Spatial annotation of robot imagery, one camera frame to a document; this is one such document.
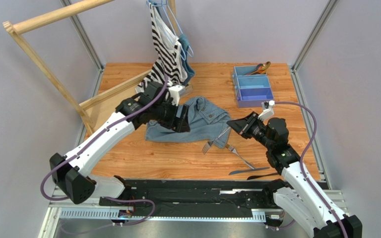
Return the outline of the silver metal fork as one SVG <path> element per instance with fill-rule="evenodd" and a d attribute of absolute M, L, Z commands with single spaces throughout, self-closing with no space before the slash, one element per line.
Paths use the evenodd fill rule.
<path fill-rule="evenodd" d="M 255 169 L 255 167 L 249 163 L 247 160 L 245 160 L 237 151 L 237 149 L 233 146 L 231 146 L 230 144 L 226 144 L 225 147 L 231 151 L 232 153 L 234 153 L 235 155 L 237 155 L 249 168 L 251 169 Z"/>

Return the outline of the silver metal knife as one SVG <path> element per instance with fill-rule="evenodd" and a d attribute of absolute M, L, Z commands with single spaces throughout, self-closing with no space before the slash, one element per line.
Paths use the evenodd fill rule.
<path fill-rule="evenodd" d="M 210 140 L 210 141 L 207 141 L 205 143 L 205 145 L 203 146 L 203 149 L 202 149 L 202 153 L 203 155 L 205 155 L 209 149 L 212 147 L 212 145 L 214 144 L 215 141 L 217 141 L 218 139 L 220 139 L 226 132 L 228 132 L 230 130 L 230 127 L 228 126 L 226 129 L 224 129 L 215 139 L 213 140 Z"/>

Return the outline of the dark blue plastic knife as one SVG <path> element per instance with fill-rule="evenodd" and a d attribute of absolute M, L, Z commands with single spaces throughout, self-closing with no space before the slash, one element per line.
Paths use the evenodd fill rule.
<path fill-rule="evenodd" d="M 235 170 L 235 171 L 229 172 L 228 175 L 231 176 L 231 175 L 242 174 L 242 173 L 263 171 L 263 170 L 267 170 L 267 169 L 269 169 L 269 167 L 261 167 L 261 168 L 254 168 L 254 169 L 248 169 L 248 170 Z"/>

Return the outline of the black plastic knife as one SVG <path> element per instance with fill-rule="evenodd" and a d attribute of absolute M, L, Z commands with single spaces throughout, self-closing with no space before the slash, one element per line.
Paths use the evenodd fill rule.
<path fill-rule="evenodd" d="M 254 180 L 254 179 L 260 179 L 264 177 L 270 177 L 270 176 L 276 176 L 278 173 L 271 173 L 271 174 L 266 174 L 266 175 L 260 175 L 260 176 L 249 176 L 247 180 Z"/>

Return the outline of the gold metal spoon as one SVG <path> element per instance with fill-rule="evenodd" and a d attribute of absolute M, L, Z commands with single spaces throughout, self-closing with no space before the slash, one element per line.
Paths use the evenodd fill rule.
<path fill-rule="evenodd" d="M 263 74 L 265 74 L 266 71 L 268 70 L 268 68 L 270 67 L 271 62 L 270 62 L 270 61 L 267 61 L 267 62 L 265 62 L 265 63 L 263 63 L 263 64 L 265 64 L 265 66 L 263 67 L 263 70 L 264 70 Z"/>

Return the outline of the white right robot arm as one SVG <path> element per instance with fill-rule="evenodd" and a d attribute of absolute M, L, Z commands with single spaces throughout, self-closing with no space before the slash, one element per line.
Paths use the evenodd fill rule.
<path fill-rule="evenodd" d="M 242 138 L 254 138 L 267 149 L 268 163 L 283 176 L 266 184 L 264 203 L 287 212 L 312 238 L 360 238 L 363 225 L 348 216 L 315 182 L 299 154 L 289 144 L 285 119 L 264 123 L 255 112 L 227 125 Z"/>

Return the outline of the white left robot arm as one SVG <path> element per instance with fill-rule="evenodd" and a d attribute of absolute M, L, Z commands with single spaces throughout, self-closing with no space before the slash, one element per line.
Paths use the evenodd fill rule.
<path fill-rule="evenodd" d="M 118 142 L 150 121 L 173 132 L 189 132 L 188 107 L 179 107 L 182 85 L 166 87 L 150 82 L 143 92 L 120 102 L 107 121 L 89 138 L 64 156 L 50 158 L 52 180 L 73 204 L 89 198 L 118 198 L 126 183 L 120 176 L 92 175 L 92 170 Z"/>

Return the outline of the light blue denim jacket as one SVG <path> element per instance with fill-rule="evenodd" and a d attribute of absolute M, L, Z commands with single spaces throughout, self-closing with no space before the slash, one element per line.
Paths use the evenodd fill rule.
<path fill-rule="evenodd" d="M 171 143 L 213 140 L 218 148 L 224 148 L 230 134 L 227 125 L 227 121 L 231 120 L 230 114 L 202 96 L 192 97 L 184 104 L 189 107 L 189 132 L 177 133 L 150 121 L 146 124 L 145 140 Z"/>

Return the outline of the blue three-compartment organizer tray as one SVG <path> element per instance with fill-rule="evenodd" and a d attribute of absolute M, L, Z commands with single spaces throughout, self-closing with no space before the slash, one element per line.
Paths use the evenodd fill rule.
<path fill-rule="evenodd" d="M 232 80 L 238 108 L 261 107 L 262 103 L 274 100 L 268 75 L 245 75 L 254 70 L 256 65 L 235 66 Z"/>

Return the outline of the black white striped top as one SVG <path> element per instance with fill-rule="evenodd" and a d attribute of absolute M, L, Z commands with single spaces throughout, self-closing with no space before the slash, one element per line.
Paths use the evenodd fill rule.
<path fill-rule="evenodd" d="M 160 15 L 157 4 L 153 1 L 147 2 L 151 19 L 151 36 L 157 60 L 151 71 L 135 87 L 137 93 L 143 92 L 149 82 L 164 84 L 168 79 L 168 86 L 183 85 L 188 73 L 182 66 L 182 44 L 179 37 L 167 26 Z"/>

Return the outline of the teal hanging garment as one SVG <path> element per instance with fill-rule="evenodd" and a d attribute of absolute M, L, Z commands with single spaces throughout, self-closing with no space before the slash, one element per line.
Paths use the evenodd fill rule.
<path fill-rule="evenodd" d="M 191 66 L 188 63 L 188 57 L 187 52 L 190 49 L 190 44 L 187 36 L 185 34 L 181 34 L 178 38 L 179 43 L 181 44 L 181 51 L 180 56 L 182 59 L 182 67 L 184 71 L 186 72 L 187 76 L 182 82 L 183 86 L 187 86 L 190 80 L 195 76 L 195 71 L 191 68 Z"/>

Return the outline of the wooden clothes rack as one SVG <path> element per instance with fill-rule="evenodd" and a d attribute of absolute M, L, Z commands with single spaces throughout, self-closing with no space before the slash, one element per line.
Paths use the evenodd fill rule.
<path fill-rule="evenodd" d="M 45 142 L 65 149 L 73 145 L 83 126 L 80 115 L 58 92 L 33 61 L 7 33 L 4 23 L 14 24 L 62 7 L 59 0 L 0 0 L 0 144 L 27 155 L 46 153 Z M 117 32 L 110 41 L 133 51 L 131 60 L 151 68 L 156 60 L 149 36 L 150 17 L 144 0 L 115 0 L 85 15 L 85 25 L 102 28 L 107 37 L 109 24 Z M 78 101 L 91 97 L 99 71 L 69 19 L 25 35 L 58 80 Z"/>

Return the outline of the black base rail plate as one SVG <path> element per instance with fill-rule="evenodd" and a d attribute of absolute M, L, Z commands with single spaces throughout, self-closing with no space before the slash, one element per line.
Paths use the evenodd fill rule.
<path fill-rule="evenodd" d="M 253 209 L 280 211 L 263 192 L 268 180 L 126 179 L 115 203 L 101 197 L 100 206 L 124 206 L 136 216 L 249 218 Z"/>

